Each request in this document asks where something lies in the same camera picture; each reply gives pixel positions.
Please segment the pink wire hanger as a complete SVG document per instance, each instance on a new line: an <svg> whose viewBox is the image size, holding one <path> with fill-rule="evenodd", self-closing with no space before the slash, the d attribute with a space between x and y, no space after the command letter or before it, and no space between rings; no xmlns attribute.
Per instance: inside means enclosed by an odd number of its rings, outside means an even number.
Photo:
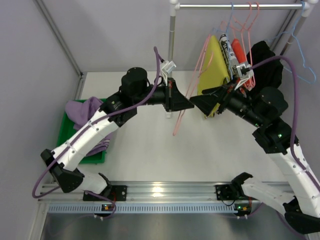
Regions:
<svg viewBox="0 0 320 240"><path fill-rule="evenodd" d="M213 56L214 56L214 52L211 51L210 52L210 58L209 58L209 62L207 64L206 67L204 67L204 63L205 63L205 57L206 57L206 53L207 53L207 49L208 49L208 45L210 43L210 40L211 40L211 37L212 35L209 34L204 42L204 45L202 47L202 50L200 52L200 55L199 55L199 58L197 60L197 63L196 63L196 66L194 68L194 71L192 73L192 77L191 77L191 80L189 82L189 85L188 85L188 88L187 88L187 91L185 93L185 97L189 100L198 83L199 83L199 79L200 79L200 76L208 69L208 67L210 66L211 62L212 62L212 59L213 59ZM178 117L177 117L177 120L176 120L176 123L175 123L175 126L174 126L174 129L173 129L173 132L172 132L172 135L175 137L179 131L179 128L180 128L180 125L181 125L181 122L182 122L182 119L183 119L183 116L185 114L186 110L181 110L178 114Z"/></svg>

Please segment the purple trousers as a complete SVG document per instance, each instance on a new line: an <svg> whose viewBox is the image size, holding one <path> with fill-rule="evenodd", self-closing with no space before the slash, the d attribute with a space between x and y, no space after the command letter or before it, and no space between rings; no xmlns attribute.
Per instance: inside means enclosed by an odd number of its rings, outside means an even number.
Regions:
<svg viewBox="0 0 320 240"><path fill-rule="evenodd" d="M103 101L97 97L90 97L84 102L70 100L65 106L65 112L67 117L74 123L73 129L80 130L94 115L94 113L100 108ZM108 134L103 138L91 151L86 155L87 157L93 156L100 152L106 151L109 147L110 141L113 138L114 133Z"/></svg>

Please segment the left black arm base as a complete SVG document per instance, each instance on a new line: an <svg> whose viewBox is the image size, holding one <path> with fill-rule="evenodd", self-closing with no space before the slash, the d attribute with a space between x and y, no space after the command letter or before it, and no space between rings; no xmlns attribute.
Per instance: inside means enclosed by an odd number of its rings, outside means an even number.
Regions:
<svg viewBox="0 0 320 240"><path fill-rule="evenodd" d="M108 186L101 193L84 193L82 200L85 202L104 201L108 199L113 202L125 202L127 199L127 186L126 185L112 185Z"/></svg>

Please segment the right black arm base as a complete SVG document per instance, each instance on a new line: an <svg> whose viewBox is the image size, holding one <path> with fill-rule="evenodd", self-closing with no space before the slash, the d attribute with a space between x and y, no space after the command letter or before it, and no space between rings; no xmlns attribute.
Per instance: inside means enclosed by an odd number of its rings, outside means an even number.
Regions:
<svg viewBox="0 0 320 240"><path fill-rule="evenodd" d="M231 184L218 184L215 186L215 192L219 201L235 201L238 199L237 191Z"/></svg>

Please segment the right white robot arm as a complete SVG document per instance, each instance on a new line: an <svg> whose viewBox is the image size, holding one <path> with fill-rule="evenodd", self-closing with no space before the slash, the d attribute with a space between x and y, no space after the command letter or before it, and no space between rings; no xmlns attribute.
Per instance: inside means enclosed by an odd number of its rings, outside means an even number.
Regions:
<svg viewBox="0 0 320 240"><path fill-rule="evenodd" d="M303 235L320 231L320 182L315 177L293 129L281 119L288 108L281 91L265 87L254 98L245 97L232 84L204 90L190 101L205 115L218 105L217 114L229 110L256 127L253 137L286 177L292 193L287 193L252 174L243 172L221 190L220 199L257 199L284 216L286 222Z"/></svg>

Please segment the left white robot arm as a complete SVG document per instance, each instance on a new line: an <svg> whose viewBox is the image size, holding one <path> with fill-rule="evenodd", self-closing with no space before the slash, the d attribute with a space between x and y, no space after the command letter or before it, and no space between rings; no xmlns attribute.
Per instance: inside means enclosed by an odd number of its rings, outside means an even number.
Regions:
<svg viewBox="0 0 320 240"><path fill-rule="evenodd" d="M166 112L192 109L194 105L178 90L176 81L157 75L153 84L141 67L129 69L118 91L98 107L93 116L70 139L41 158L64 193L82 190L85 195L106 200L112 184L102 173L79 170L81 160L107 135L121 128L143 105L162 105Z"/></svg>

